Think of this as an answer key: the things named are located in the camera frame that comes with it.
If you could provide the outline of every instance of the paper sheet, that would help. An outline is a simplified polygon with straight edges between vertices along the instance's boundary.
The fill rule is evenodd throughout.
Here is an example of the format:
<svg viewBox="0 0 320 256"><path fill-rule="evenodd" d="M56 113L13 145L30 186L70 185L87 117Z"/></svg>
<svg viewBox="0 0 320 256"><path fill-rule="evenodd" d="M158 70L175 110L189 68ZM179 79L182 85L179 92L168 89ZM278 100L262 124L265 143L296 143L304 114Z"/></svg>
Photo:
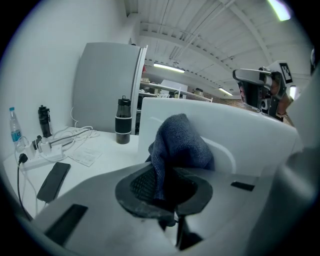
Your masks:
<svg viewBox="0 0 320 256"><path fill-rule="evenodd" d="M91 150L86 147L78 148L69 157L74 161L90 167L99 157L101 153L99 151Z"/></svg>

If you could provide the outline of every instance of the ceiling light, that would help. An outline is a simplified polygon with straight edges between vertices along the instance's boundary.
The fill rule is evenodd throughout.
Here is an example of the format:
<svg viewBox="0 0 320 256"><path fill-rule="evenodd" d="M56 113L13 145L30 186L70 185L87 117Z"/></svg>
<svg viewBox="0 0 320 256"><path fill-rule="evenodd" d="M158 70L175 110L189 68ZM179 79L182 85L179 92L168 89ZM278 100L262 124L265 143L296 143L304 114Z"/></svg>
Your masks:
<svg viewBox="0 0 320 256"><path fill-rule="evenodd" d="M279 0L268 0L268 2L271 4L276 15L278 15L280 21L286 21L291 18L286 6Z"/></svg>
<svg viewBox="0 0 320 256"><path fill-rule="evenodd" d="M177 71L177 72L180 72L180 73L184 73L185 72L183 69L172 67L172 66L167 66L167 65L162 65L162 64L158 64L158 63L154 63L153 66L155 66L157 68L163 68L163 69L167 69L167 70Z"/></svg>
<svg viewBox="0 0 320 256"><path fill-rule="evenodd" d="M295 99L297 87L295 85L290 86L290 96Z"/></svg>
<svg viewBox="0 0 320 256"><path fill-rule="evenodd" d="M230 96L233 96L230 92L227 92L226 90L222 89L222 88L219 88L220 91L224 92L225 94L228 94Z"/></svg>

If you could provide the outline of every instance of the blue bottle label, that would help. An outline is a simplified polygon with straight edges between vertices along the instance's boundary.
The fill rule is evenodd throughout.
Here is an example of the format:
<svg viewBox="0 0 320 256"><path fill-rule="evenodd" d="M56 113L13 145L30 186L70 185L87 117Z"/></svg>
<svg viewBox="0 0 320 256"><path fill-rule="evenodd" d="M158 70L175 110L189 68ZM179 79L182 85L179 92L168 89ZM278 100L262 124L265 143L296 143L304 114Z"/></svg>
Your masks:
<svg viewBox="0 0 320 256"><path fill-rule="evenodd" d="M19 130L11 132L11 137L13 142L17 142L21 137L21 132Z"/></svg>

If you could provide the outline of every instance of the robotic hand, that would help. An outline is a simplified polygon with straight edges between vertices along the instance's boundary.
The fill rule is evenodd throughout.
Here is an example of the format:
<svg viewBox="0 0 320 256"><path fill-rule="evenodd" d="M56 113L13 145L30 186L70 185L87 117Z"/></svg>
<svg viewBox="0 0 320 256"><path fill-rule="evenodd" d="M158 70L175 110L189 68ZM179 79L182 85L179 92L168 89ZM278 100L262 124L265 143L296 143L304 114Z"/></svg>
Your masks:
<svg viewBox="0 0 320 256"><path fill-rule="evenodd" d="M238 82L241 99L251 107L278 120L292 102L286 93L293 80L285 61L276 61L259 70L236 69L233 78Z"/></svg>

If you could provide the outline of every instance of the white ceiling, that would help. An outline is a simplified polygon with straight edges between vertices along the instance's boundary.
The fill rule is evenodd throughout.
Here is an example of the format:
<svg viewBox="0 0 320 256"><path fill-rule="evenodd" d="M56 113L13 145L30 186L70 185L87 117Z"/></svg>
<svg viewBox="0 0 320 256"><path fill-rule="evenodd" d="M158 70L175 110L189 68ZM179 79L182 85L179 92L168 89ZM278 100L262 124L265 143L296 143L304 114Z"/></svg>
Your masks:
<svg viewBox="0 0 320 256"><path fill-rule="evenodd" d="M266 0L125 0L125 8L127 15L141 14L146 63L177 62L184 76L212 89L223 87L238 96L234 69L258 69L276 60L288 62L300 90L310 80L308 37L294 17L279 21Z"/></svg>

